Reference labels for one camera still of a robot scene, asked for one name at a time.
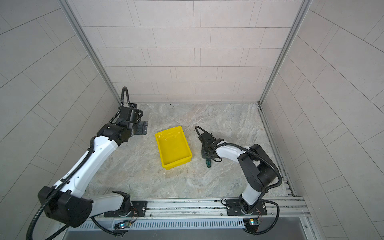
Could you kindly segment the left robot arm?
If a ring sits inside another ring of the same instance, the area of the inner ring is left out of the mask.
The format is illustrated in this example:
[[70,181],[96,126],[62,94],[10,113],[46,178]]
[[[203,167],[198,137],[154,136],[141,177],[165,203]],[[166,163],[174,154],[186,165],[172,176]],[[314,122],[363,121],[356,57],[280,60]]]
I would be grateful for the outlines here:
[[52,234],[52,240],[69,227],[79,227],[87,219],[94,219],[104,213],[120,217],[138,216],[131,196],[125,192],[113,191],[94,199],[84,199],[86,188],[105,160],[133,135],[145,135],[148,123],[142,121],[143,111],[131,103],[127,87],[122,88],[118,112],[91,138],[90,146],[79,161],[52,187],[43,187],[38,198],[41,202],[26,233],[26,239],[33,239],[33,232],[42,214],[63,223],[64,226]]

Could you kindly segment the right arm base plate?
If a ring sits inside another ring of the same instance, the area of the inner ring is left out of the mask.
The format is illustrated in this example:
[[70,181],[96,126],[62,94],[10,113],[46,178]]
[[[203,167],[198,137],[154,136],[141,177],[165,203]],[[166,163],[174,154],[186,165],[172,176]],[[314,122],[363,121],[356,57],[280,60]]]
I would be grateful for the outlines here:
[[239,199],[221,199],[221,203],[227,208],[228,216],[266,216],[268,214],[266,205],[262,201],[248,205]]

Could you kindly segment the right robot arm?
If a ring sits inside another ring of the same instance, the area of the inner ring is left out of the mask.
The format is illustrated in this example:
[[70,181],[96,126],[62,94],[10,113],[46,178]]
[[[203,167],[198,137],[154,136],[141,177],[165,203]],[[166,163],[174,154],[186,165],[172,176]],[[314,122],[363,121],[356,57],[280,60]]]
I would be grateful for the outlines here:
[[245,214],[255,212],[263,196],[283,183],[279,168],[260,145],[246,148],[217,139],[199,126],[195,126],[195,130],[202,144],[203,159],[217,163],[229,159],[240,165],[248,182],[239,197],[240,208]]

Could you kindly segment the green black handled screwdriver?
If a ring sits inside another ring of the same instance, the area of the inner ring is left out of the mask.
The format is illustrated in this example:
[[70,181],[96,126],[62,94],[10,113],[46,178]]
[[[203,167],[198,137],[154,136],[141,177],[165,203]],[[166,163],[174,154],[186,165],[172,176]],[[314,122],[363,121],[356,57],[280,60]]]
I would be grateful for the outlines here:
[[212,160],[211,159],[206,159],[206,166],[208,168],[211,168],[212,167]]

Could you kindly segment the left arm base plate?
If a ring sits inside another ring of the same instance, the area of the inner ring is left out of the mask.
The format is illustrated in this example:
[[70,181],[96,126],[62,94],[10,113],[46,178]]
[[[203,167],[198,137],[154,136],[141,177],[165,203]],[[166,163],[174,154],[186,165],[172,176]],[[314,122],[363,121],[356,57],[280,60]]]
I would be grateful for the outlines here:
[[105,218],[137,218],[144,217],[146,214],[147,201],[130,201],[123,203],[123,206],[116,211],[104,213]]

